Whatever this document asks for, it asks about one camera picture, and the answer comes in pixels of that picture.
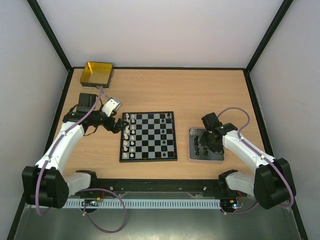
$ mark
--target metal base plate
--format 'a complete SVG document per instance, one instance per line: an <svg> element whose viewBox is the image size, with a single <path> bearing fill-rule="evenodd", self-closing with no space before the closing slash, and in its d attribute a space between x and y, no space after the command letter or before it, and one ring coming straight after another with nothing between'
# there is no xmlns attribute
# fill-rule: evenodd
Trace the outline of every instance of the metal base plate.
<svg viewBox="0 0 320 240"><path fill-rule="evenodd" d="M218 154L209 150L208 155L205 156L204 155L205 150L200 145L198 146L200 148L199 155L196 155L195 137L198 136L198 139L200 140L200 138L202 137L205 131L206 131L205 128L192 127L189 129L189 159L195 160L195 161L199 160L199 161L210 161L210 162L223 161L225 159L225 155L223 154L223 152L220 152Z"/></svg>

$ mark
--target gold metal tray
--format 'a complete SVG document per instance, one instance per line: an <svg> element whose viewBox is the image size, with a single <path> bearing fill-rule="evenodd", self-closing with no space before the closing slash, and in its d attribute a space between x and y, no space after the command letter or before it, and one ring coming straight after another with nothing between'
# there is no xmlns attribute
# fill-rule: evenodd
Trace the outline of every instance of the gold metal tray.
<svg viewBox="0 0 320 240"><path fill-rule="evenodd" d="M114 66L112 63L88 61L84 67L80 83L84 88L96 88L102 86L109 89Z"/></svg>

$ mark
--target metal tray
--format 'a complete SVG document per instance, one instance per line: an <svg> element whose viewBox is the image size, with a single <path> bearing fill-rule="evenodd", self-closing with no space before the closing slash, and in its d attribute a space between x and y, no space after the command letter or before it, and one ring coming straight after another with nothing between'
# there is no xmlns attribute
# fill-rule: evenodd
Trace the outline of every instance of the metal tray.
<svg viewBox="0 0 320 240"><path fill-rule="evenodd" d="M80 83L84 88L102 86L109 89L114 75L112 63L88 61L84 67Z"/></svg>
<svg viewBox="0 0 320 240"><path fill-rule="evenodd" d="M205 132L205 128L197 128L197 127L192 127L189 129L189 149L188 149L188 153L189 153L189 161L196 163L196 162L223 162L223 160L225 159L224 153L223 152L219 152L218 153L214 153L212 151L208 151L208 155L205 156L204 155L204 150L199 146L200 151L199 151L199 155L196 155L196 150L195 150L195 145L194 145L194 139L196 136L198 136L198 138L200 139L202 134L204 134Z"/></svg>

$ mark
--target gray floor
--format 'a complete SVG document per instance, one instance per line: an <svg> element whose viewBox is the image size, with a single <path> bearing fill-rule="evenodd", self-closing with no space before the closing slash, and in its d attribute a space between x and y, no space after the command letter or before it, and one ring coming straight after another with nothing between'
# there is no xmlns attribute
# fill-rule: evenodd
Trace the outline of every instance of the gray floor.
<svg viewBox="0 0 320 240"><path fill-rule="evenodd" d="M253 202L246 198L245 203L248 208ZM93 221L107 230L117 229L123 216L122 209L98 209L92 213ZM243 215L227 216L216 209L129 209L126 227L112 234L96 230L79 209L51 209L41 217L34 208L26 207L15 239L298 240L300 237L292 213L280 207L265 210L259 206Z"/></svg>

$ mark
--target black metal frame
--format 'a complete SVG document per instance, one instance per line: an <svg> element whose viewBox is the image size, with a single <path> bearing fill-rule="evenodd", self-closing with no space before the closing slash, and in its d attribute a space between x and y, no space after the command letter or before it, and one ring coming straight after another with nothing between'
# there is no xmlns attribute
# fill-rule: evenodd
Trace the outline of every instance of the black metal frame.
<svg viewBox="0 0 320 240"><path fill-rule="evenodd" d="M50 134L48 136L48 140L45 146L45 151L49 148L51 143L54 140L54 135L58 126L58 122L60 119L60 115L63 109L63 105L65 103L65 99L68 93L69 85L71 82L72 75L74 73L74 69L83 69L84 67L71 67L63 49L61 48L53 30L51 29L44 13L42 12L37 0L27 0L30 7L32 8L34 14L36 15L37 19L39 20L43 30L47 34L49 40L51 41L54 49L56 50L58 56L60 57L62 63L64 64L65 68L68 71L68 75L64 84L64 88L61 94L61 98L53 119L52 127L50 130ZM290 5L292 4L293 0L284 0L277 11L275 17L273 18L269 28L267 29L266 33L264 34L260 44L258 45L256 51L254 52L249 64L246 68L234 68L234 67L114 67L114 69L153 69L153 70L242 70L245 81L247 84L248 92L251 98L253 110L255 113L255 117L257 120L257 124L259 127L261 139L263 142L263 146L265 152L270 155L274 155L270 140L268 137L268 133L266 130L265 122L263 120L263 116L260 110L259 102L256 96L255 89L253 87L253 83L250 77L250 72L254 68L255 64L257 63L259 57L261 56L262 52L264 51L265 47L267 46L268 42L270 41L271 37L273 36L274 32L276 31L278 25L280 24L281 20L285 16L286 12L288 11ZM217 198L223 199L223 196L219 196L217 193L217 189L215 188L217 180L150 180L150 179L98 179L97 182L99 185L103 186L112 186L116 192L121 193L121 188L130 189L131 191L156 191L158 192L168 191L168 192L178 192L179 189L184 189L182 192L190 192L190 193L198 193L202 192L205 196L216 196ZM7 237L8 240L14 239L16 234L19 221L25 206L25 198L22 196L19 207L17 209L16 215L14 217L9 235ZM293 206L291 207L293 210L293 215L298 227L298 231L302 239L307 240L307 233L304 228L304 224L302 222L299 209L297 206L296 201L294 201Z"/></svg>

